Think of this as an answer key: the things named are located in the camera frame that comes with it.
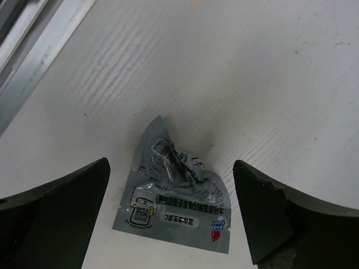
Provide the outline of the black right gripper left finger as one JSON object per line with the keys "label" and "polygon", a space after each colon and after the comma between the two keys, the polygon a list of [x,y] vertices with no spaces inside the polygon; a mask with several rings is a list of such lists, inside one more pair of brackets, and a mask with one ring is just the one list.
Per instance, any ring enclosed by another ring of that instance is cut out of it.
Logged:
{"label": "black right gripper left finger", "polygon": [[81,268],[110,176],[101,158],[1,199],[1,268]]}

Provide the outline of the grey snack packet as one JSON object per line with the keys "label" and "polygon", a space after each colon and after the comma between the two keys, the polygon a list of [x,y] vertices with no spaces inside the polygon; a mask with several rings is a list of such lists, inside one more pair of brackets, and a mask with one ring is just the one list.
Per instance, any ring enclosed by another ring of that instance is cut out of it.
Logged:
{"label": "grey snack packet", "polygon": [[142,134],[113,229],[229,252],[231,200],[221,177],[172,142],[161,117]]}

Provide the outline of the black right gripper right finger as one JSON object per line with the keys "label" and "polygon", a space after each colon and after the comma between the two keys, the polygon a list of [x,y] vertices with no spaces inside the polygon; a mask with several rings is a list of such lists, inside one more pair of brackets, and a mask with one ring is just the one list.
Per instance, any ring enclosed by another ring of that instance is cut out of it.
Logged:
{"label": "black right gripper right finger", "polygon": [[358,268],[358,210],[280,183],[248,163],[233,166],[253,265]]}

